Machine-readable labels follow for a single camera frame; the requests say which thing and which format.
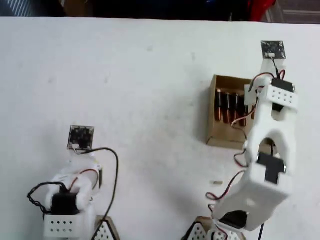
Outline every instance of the robotic arm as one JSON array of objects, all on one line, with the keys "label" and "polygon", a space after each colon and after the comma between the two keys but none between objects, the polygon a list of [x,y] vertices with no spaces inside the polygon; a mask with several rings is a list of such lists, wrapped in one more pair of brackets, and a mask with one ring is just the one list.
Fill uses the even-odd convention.
[{"label": "robotic arm", "polygon": [[[293,84],[280,79],[278,70],[276,73],[277,77],[261,74],[245,86],[245,104],[256,104],[253,127],[243,145],[248,168],[214,205],[213,225],[218,228],[253,231],[292,194],[298,96]],[[261,142],[267,138],[274,142],[277,155],[259,152]]]}]

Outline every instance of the cardboard box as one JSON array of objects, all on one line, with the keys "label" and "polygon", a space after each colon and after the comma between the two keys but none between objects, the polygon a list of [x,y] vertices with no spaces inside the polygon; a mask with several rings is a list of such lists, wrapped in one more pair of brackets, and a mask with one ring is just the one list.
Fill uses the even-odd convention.
[{"label": "cardboard box", "polygon": [[[210,146],[228,148],[228,149],[243,149],[246,140],[242,131],[234,129],[230,124],[223,123],[223,121],[215,121],[215,95],[216,89],[222,92],[244,94],[244,85],[250,84],[251,79],[237,78],[231,76],[214,75],[210,86],[210,103],[208,114],[208,132],[206,144]],[[246,126],[242,129],[248,135],[253,121],[251,117],[246,118]],[[270,146],[265,140],[260,145],[260,150],[265,153],[270,152]]]}]

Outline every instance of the copper battery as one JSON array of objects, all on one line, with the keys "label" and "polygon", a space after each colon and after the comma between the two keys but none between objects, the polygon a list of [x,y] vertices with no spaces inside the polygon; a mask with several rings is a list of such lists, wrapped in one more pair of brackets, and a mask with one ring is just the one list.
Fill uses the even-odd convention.
[{"label": "copper battery", "polygon": [[230,123],[236,119],[236,94],[230,94]]},{"label": "copper battery", "polygon": [[220,89],[215,91],[214,98],[214,119],[220,122],[222,119],[222,93]]},{"label": "copper battery", "polygon": [[[245,115],[247,115],[247,114],[249,113],[248,111],[249,111],[249,108],[248,108],[247,105],[245,105],[245,106],[244,106],[244,114],[242,115],[242,117],[245,116]],[[239,121],[239,124],[240,124],[241,127],[247,126],[247,119],[246,119],[246,118],[241,119],[241,120]]]},{"label": "copper battery", "polygon": [[234,112],[233,112],[233,121],[239,118],[239,115],[237,113],[238,107],[239,107],[239,94],[234,94]]},{"label": "copper battery", "polygon": [[231,110],[230,93],[224,92],[222,93],[222,119],[225,124],[229,124],[231,121],[230,110]]}]

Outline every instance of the white table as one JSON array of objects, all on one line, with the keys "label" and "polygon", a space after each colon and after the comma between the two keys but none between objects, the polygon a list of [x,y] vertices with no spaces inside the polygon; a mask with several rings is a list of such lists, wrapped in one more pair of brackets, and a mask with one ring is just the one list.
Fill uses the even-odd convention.
[{"label": "white table", "polygon": [[[320,234],[320,26],[1,18],[0,33],[2,239],[41,238],[41,212],[26,195],[67,161],[72,124],[95,126],[94,147],[119,154],[110,216],[121,239],[181,239],[196,216],[209,215],[205,192],[222,193],[238,170],[236,151],[204,144],[212,76],[255,76],[261,40],[284,41],[286,78],[300,97],[295,192],[263,239]],[[115,161],[97,157],[105,184],[95,205],[103,214]],[[246,236],[258,239],[258,231]]]}]

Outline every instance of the wire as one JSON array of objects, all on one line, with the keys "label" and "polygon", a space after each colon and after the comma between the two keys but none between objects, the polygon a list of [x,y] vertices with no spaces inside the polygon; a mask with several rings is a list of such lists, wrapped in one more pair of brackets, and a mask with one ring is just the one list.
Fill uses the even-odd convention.
[{"label": "wire", "polygon": [[[271,146],[270,146],[270,155],[271,155],[271,156],[274,155],[274,147],[275,147],[275,145],[274,145],[274,142],[272,141]],[[261,227],[260,227],[260,232],[259,232],[258,240],[261,240],[261,238],[262,238],[262,233],[263,233],[263,231],[264,231],[264,227],[265,227],[265,224],[263,223],[263,224],[261,225]]]},{"label": "wire", "polygon": [[70,187],[70,189],[69,189],[70,191],[71,191],[72,187],[74,186],[75,182],[78,180],[79,175],[81,175],[81,174],[83,174],[83,173],[86,173],[86,172],[95,172],[95,174],[96,174],[96,181],[95,181],[95,183],[94,183],[94,185],[93,185],[93,187],[92,187],[92,190],[96,188],[96,186],[97,186],[97,184],[98,184],[98,182],[99,182],[99,173],[97,172],[97,170],[95,170],[95,169],[93,169],[93,168],[90,168],[90,169],[83,170],[83,171],[81,171],[81,172],[78,174],[78,176],[77,176],[77,177],[73,180],[73,182],[71,183],[71,187]]},{"label": "wire", "polygon": [[[109,151],[109,152],[112,152],[115,156],[115,160],[116,160],[116,169],[115,169],[115,179],[114,179],[114,187],[113,187],[113,193],[112,193],[112,198],[111,198],[111,202],[109,204],[109,207],[107,208],[103,218],[101,219],[100,221],[100,225],[103,223],[103,221],[106,220],[109,212],[110,212],[110,209],[114,203],[114,200],[115,200],[115,197],[116,197],[116,190],[117,190],[117,183],[118,183],[118,174],[119,174],[119,157],[118,157],[118,154],[116,153],[116,151],[114,151],[113,149],[109,148],[109,147],[99,147],[99,148],[95,148],[95,149],[91,149],[91,150],[85,150],[81,153],[76,152],[76,154],[78,155],[84,155],[84,154],[90,154],[90,153],[93,153],[93,152],[97,152],[97,151],[102,151],[102,150],[106,150],[106,151]],[[100,225],[98,226],[98,228],[96,229],[95,233],[93,234],[91,240],[94,240],[95,239],[95,236],[97,235],[97,233],[99,232],[99,228],[100,228]]]},{"label": "wire", "polygon": [[254,79],[251,81],[248,92],[251,92],[251,89],[252,89],[253,86],[254,86],[255,80],[256,80],[258,77],[261,77],[262,75],[271,75],[273,79],[275,78],[275,75],[273,75],[271,72],[262,72],[262,73],[258,74],[258,75],[255,76]]},{"label": "wire", "polygon": [[229,182],[227,188],[225,189],[224,193],[223,193],[221,196],[216,196],[216,195],[213,194],[212,192],[207,192],[207,193],[205,194],[205,197],[206,197],[207,199],[209,199],[209,200],[212,200],[212,201],[217,201],[217,200],[223,199],[223,198],[227,195],[227,193],[229,192],[229,189],[230,189],[232,183],[235,181],[236,177],[237,177],[239,174],[244,173],[244,172],[245,172],[245,170],[239,171],[239,172],[231,179],[231,181]]},{"label": "wire", "polygon": [[245,152],[246,152],[246,149],[244,149],[244,150],[243,150],[242,152],[240,152],[240,153],[236,153],[236,154],[233,156],[233,160],[234,160],[235,163],[236,163],[239,167],[241,167],[241,168],[248,168],[248,167],[249,167],[248,164],[243,165],[243,164],[240,163],[239,160],[237,159],[237,156],[241,156],[241,155],[245,154]]},{"label": "wire", "polygon": [[222,232],[222,233],[225,235],[224,240],[228,240],[228,234],[227,234],[223,229],[221,229],[220,227],[218,227],[217,224],[215,224],[215,226],[216,226],[217,229],[219,229],[220,232]]},{"label": "wire", "polygon": [[66,185],[63,182],[60,181],[47,181],[47,182],[42,182],[39,183],[37,186],[35,186],[34,188],[31,189],[31,191],[27,194],[27,198],[29,199],[29,201],[35,205],[36,207],[39,207],[41,212],[43,213],[42,217],[43,219],[45,218],[45,214],[49,214],[51,213],[50,210],[47,210],[45,206],[43,206],[39,201],[35,201],[31,195],[35,193],[35,191],[37,191],[40,187],[45,186],[45,185],[60,185],[60,189],[65,191],[65,192],[69,192],[69,190],[67,189]]},{"label": "wire", "polygon": [[95,169],[86,169],[86,170],[83,170],[82,172],[80,172],[79,175],[87,173],[87,172],[95,172],[95,174],[96,174],[96,181],[95,181],[95,184],[92,187],[92,189],[95,189],[97,184],[98,184],[98,182],[99,182],[99,173]]},{"label": "wire", "polygon": [[[242,117],[239,117],[239,118],[235,119],[235,120],[231,123],[231,127],[232,127],[232,128],[234,128],[234,129],[236,129],[236,130],[239,130],[239,131],[241,131],[241,132],[243,133],[245,140],[247,140],[247,138],[248,138],[246,132],[245,132],[242,128],[235,127],[235,124],[236,124],[236,122],[238,122],[238,121],[240,121],[240,120],[242,120],[242,119],[245,119],[245,118],[249,117],[249,116],[255,111],[255,109],[256,109],[256,107],[257,107],[257,104],[258,104],[258,100],[255,102],[255,105],[252,107],[252,110],[251,110],[247,115],[242,116]],[[240,161],[237,159],[237,156],[241,156],[241,155],[245,154],[245,152],[246,152],[246,149],[244,149],[244,150],[243,150],[242,152],[240,152],[240,153],[236,153],[236,154],[233,156],[233,160],[234,160],[235,163],[236,163],[239,167],[241,167],[241,168],[248,168],[248,167],[249,167],[248,164],[247,164],[247,165],[243,165],[243,164],[240,163]]]},{"label": "wire", "polygon": [[278,70],[277,65],[276,65],[276,62],[275,62],[275,59],[274,59],[273,57],[270,57],[270,58],[271,58],[271,60],[272,60],[272,62],[273,62],[274,68],[275,68],[276,77],[277,77],[278,79],[281,79],[281,78],[280,78],[280,74],[279,74],[279,70]]},{"label": "wire", "polygon": [[258,240],[261,240],[261,238],[262,238],[262,232],[264,231],[264,226],[265,226],[265,224],[263,223],[263,224],[261,225],[261,227],[260,227],[260,233],[259,233],[259,238],[258,238]]},{"label": "wire", "polygon": [[212,208],[211,208],[211,206],[214,206],[215,204],[208,204],[208,208],[209,208],[209,210],[210,210],[210,212],[213,214],[214,213],[214,211],[212,210]]},{"label": "wire", "polygon": [[282,69],[279,74],[280,74],[280,76],[281,76],[281,74],[283,74],[281,80],[284,80],[285,79],[285,75],[286,75],[286,70]]},{"label": "wire", "polygon": [[247,134],[246,134],[246,132],[245,132],[242,128],[235,127],[235,124],[236,124],[238,121],[249,117],[249,116],[255,111],[257,104],[258,104],[258,100],[256,100],[255,105],[252,107],[251,111],[250,111],[248,114],[246,114],[246,115],[244,115],[244,116],[241,116],[241,117],[238,117],[237,119],[235,119],[235,120],[231,123],[231,127],[232,127],[233,129],[239,130],[239,131],[241,131],[241,132],[243,133],[245,140],[247,140]]},{"label": "wire", "polygon": [[69,191],[71,191],[72,187],[74,186],[75,182],[78,180],[78,177],[76,177],[73,182],[70,185]]}]

